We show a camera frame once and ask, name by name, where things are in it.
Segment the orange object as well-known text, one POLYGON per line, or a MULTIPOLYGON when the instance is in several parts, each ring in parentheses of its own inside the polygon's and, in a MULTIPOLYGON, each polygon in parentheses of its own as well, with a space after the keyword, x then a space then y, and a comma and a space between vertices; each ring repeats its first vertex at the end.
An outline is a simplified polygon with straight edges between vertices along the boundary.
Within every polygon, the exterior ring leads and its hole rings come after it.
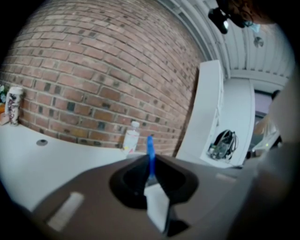
POLYGON ((9 122, 8 108, 5 104, 0 105, 0 126, 3 126, 9 122))

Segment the dark window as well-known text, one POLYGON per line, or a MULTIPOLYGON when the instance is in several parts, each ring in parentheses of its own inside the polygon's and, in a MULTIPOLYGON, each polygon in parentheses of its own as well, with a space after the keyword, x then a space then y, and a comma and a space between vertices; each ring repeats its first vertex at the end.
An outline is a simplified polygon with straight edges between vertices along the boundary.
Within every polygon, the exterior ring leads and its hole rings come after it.
POLYGON ((270 93, 255 90, 255 123, 268 114, 271 102, 270 93))

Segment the blue face mask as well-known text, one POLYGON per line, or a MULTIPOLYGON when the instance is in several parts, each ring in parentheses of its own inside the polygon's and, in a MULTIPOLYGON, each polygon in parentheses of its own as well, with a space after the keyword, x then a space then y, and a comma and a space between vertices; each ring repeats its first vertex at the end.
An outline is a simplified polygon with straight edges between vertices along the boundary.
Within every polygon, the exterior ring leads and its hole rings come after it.
POLYGON ((256 24, 253 22, 248 22, 247 27, 250 28, 254 33, 258 33, 260 30, 260 24, 256 24))

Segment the white desk with drawers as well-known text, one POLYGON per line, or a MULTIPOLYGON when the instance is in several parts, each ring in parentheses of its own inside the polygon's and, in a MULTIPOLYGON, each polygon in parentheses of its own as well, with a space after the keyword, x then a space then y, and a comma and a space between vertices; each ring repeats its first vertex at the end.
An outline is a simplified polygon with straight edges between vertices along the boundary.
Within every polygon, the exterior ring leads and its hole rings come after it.
POLYGON ((142 155, 66 142, 22 125, 0 126, 0 180, 13 202, 30 211, 80 173, 142 155), (48 144, 37 146, 40 139, 48 144))

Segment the white shelf cabinet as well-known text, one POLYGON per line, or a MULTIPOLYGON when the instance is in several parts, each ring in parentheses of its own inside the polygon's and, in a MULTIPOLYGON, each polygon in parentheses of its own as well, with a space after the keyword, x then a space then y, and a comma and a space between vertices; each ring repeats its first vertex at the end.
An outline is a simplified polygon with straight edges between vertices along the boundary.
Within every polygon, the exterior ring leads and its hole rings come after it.
POLYGON ((212 165, 207 155, 219 124, 224 98, 224 78, 220 62, 202 62, 191 117, 176 155, 195 164, 212 165))

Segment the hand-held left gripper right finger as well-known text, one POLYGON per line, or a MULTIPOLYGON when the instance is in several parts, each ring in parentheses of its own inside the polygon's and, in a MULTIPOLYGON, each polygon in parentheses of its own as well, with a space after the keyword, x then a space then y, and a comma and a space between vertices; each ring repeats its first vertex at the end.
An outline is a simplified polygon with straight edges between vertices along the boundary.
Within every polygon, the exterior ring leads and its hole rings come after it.
POLYGON ((189 201, 199 186, 193 172, 161 155, 156 155, 155 176, 171 205, 189 201))

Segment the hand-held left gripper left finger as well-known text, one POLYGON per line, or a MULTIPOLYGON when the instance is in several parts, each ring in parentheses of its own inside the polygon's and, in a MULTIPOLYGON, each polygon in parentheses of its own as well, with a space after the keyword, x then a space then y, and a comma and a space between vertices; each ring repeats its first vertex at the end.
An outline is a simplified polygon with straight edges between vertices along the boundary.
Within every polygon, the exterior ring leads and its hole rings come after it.
POLYGON ((149 156, 145 155, 117 170, 110 177, 110 190, 123 205, 132 209, 146 209, 144 189, 148 177, 149 156))

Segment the clear plastic bottle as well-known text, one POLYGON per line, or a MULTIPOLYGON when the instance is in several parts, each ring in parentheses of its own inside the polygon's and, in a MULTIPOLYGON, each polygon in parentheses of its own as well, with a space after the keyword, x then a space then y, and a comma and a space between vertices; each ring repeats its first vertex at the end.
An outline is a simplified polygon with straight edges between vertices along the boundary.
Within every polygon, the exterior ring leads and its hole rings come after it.
POLYGON ((140 136, 140 123, 132 121, 131 125, 126 129, 122 150, 125 154, 135 152, 140 136))

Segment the white patterned tumbler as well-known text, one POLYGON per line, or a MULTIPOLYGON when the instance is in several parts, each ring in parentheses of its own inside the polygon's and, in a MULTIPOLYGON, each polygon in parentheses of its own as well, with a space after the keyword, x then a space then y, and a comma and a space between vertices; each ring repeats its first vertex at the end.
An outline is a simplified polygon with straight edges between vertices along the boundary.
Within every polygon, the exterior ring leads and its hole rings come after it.
POLYGON ((23 88, 11 87, 6 96, 5 114, 8 116, 11 126, 19 124, 19 110, 23 97, 23 88))

